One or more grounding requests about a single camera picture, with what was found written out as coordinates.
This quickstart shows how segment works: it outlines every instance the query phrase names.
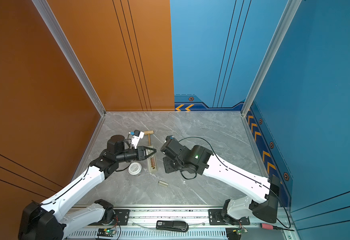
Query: gray marble surface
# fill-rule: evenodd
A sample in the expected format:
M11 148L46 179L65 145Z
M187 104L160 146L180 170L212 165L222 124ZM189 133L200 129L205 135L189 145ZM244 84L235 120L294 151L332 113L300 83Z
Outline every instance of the gray marble surface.
M261 174L238 112L108 112L85 167L106 148L107 140L112 135L127 137L128 132L135 129L153 130L151 144L158 150L168 135L173 135L178 140L190 136L203 137L226 161L251 173ZM201 139L186 139L181 143L190 149L196 144L210 149ZM148 146L148 137L141 139L139 145ZM185 180L179 172L166 174L163 157L162 152L156 153L158 171L153 174L149 173L146 160L139 162L142 165L140 175L130 175L128 169L114 172L90 190L77 204L92 204L97 199L105 199L118 205L222 206L226 199L245 196L239 190L211 177L198 175L195 179ZM126 166L128 163L121 163L119 169ZM187 172L184 175L193 177ZM158 185L159 180L167 182L168 187Z

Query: white round container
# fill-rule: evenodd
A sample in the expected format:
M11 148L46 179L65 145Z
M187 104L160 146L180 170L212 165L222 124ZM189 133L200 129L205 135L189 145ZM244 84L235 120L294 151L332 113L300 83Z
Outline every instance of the white round container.
M131 163L130 167L128 168L128 172L131 175L139 175L142 171L142 166L138 162Z

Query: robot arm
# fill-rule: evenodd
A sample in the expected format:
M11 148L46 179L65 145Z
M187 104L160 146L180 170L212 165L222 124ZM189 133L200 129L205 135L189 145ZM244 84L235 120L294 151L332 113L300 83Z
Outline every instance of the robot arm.
M80 176L40 204L30 203L23 210L18 238L20 240L61 240L90 223L100 220L112 221L114 206L102 199L95 201L86 209L69 215L67 212L89 190L118 169L119 162L141 161L156 152L156 149L137 147L138 142L135 142L134 149L124 149L125 143L127 141L123 136L112 136L107 142L107 149L103 150ZM146 149L152 150L152 153L146 155Z
M225 222L233 224L238 219L255 216L269 223L276 222L280 180L270 179L247 172L223 160L205 147L195 145L191 150L168 136L160 149L166 173L188 171L191 174L216 178L240 190L247 197L227 200L222 211Z

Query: wire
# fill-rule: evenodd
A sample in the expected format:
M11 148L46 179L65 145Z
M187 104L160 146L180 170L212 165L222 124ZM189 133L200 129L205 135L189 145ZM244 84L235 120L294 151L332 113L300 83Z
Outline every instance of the wire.
M187 138L199 138L199 139L202 139L202 140L206 141L206 142L208 143L208 145L211 147L212 152L215 154L216 158L220 161L220 163L223 164L225 167L227 167L224 163L222 163L222 161L221 161L221 160L219 159L219 157L216 155L216 153L215 153L214 149L212 148L211 144L210 144L206 139L201 138L201 137L185 137L185 138L179 140L178 142L180 142L180 141L182 141L182 140L184 140L184 139L187 139ZM234 172L236 172L236 173L238 173L238 174L240 174L240 175L242 175L242 176L244 176L244 177L247 177L247 178L250 179L250 180L253 180L253 181L256 182L257 184L263 185L265 188L267 188L268 190L270 190L270 191L278 198L278 201L279 201L280 205L283 207L284 211L286 212L287 219L288 219L288 225L289 225L289 226L287 227L287 226L284 225L278 218L276 218L276 219L278 220L278 222L279 222L281 225L283 225L283 227L285 227L285 228L291 228L291 221L290 221L290 217L289 217L289 215L288 215L288 213L287 213L287 210L286 210L286 208L284 207L282 201L279 199L278 195L277 195L273 190L269 189L269 188L268 188L267 186L265 186L264 184L262 184L262 183L260 183L260 182L258 182L258 181L256 181L256 180L250 178L249 176L246 176L246 175L244 175L244 174L241 174L240 172L237 172L237 171L235 171L234 169L231 169L231 168L229 168L229 169L232 170L232 171L234 171Z
M194 179L194 178L197 177L197 173L195 173L195 176L194 176L193 178L186 178L186 177L183 175L183 171L182 171L182 170L180 171L180 175L181 175L184 179L186 179L186 180L191 180L191 179Z
M130 133L128 133L128 136L127 136L127 143L128 143L128 140L131 140L132 141L132 139L129 139L129 137L130 137Z
M115 170L115 172L121 172L121 171L124 171L124 170L126 170L127 168L129 168L129 167L130 167L130 165L129 165L129 166L127 166L125 169L122 169L122 170Z
M120 235L122 234L122 228L120 227L120 225L119 225L119 229L120 229L119 237L116 240L118 240L120 238Z

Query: red handle screwdriver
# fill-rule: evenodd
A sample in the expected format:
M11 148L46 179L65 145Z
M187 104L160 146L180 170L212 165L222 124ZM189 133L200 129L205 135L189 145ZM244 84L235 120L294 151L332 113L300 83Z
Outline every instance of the red handle screwdriver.
M287 229L287 228L281 228L281 227L277 227L277 226L273 226L273 225L270 225L270 224L267 224L267 223L261 223L260 224L260 227L261 228L264 228L264 229L268 229L268 230L288 230L288 231L295 231L295 230L292 230L292 229Z

